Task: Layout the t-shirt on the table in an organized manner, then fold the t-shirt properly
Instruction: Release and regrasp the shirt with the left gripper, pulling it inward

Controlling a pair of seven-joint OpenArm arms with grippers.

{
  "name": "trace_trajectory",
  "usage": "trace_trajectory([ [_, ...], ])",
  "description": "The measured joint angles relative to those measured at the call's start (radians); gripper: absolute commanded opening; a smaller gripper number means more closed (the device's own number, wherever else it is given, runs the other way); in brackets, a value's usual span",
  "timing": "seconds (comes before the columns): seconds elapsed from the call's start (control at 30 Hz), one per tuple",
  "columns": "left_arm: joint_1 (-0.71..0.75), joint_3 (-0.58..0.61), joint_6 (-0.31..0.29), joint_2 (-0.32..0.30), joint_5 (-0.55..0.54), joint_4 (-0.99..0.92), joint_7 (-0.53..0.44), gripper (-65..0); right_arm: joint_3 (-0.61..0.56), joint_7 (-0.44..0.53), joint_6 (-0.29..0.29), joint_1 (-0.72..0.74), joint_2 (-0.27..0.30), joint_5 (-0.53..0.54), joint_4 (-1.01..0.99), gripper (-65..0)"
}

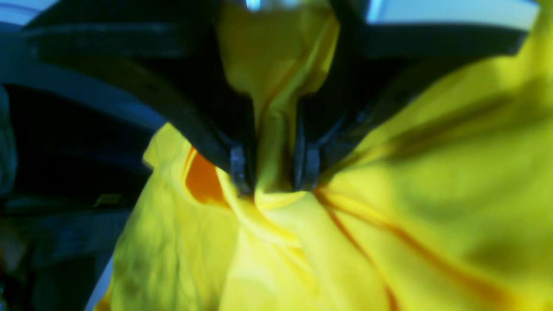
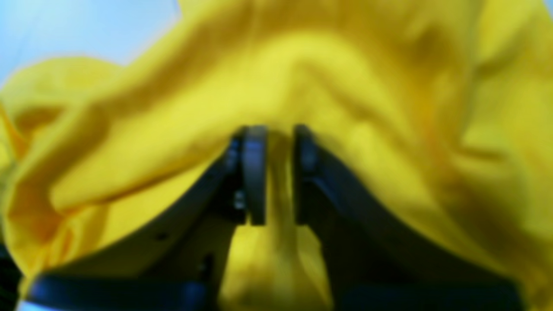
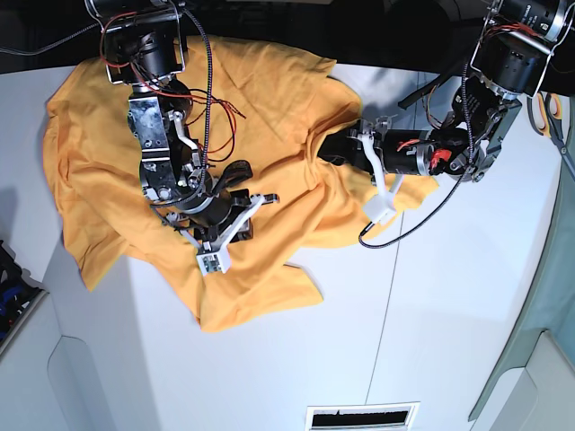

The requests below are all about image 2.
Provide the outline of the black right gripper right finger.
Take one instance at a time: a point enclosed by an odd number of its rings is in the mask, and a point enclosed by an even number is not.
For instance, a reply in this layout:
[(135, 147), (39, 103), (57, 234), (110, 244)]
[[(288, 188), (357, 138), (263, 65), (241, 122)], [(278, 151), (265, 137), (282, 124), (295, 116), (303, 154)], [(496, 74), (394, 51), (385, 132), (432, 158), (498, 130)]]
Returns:
[(318, 238), (336, 311), (522, 311), (513, 281), (409, 228), (305, 125), (294, 128), (296, 222)]

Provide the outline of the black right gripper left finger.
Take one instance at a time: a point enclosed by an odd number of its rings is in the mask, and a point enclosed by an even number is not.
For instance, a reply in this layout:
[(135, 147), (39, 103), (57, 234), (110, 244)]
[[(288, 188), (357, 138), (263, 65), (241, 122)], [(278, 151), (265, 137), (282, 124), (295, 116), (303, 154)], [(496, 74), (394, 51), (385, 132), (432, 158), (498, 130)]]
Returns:
[(216, 311), (237, 227), (264, 225), (268, 130), (239, 130), (181, 197), (143, 227), (42, 273), (28, 311)]

